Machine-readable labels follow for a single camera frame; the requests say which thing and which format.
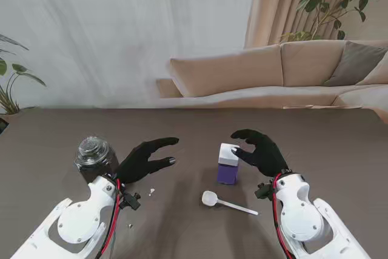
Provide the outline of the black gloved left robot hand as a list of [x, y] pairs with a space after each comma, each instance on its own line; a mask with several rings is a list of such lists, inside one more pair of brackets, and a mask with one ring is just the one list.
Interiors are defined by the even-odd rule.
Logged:
[[176, 137], [159, 138], [145, 141], [135, 147], [123, 160], [116, 170], [116, 177], [124, 184], [135, 183], [148, 174], [155, 173], [163, 168], [175, 164], [174, 157], [165, 157], [160, 160], [150, 160], [150, 157], [158, 149], [173, 146], [179, 142]]

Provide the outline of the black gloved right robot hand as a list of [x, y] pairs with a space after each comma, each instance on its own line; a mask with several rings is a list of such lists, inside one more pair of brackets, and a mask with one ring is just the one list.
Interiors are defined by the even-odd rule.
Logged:
[[242, 129], [232, 133], [230, 137], [255, 146], [253, 152], [237, 147], [231, 152], [249, 165], [257, 167], [264, 176], [276, 177], [279, 173], [290, 170], [278, 146], [267, 135], [252, 129]]

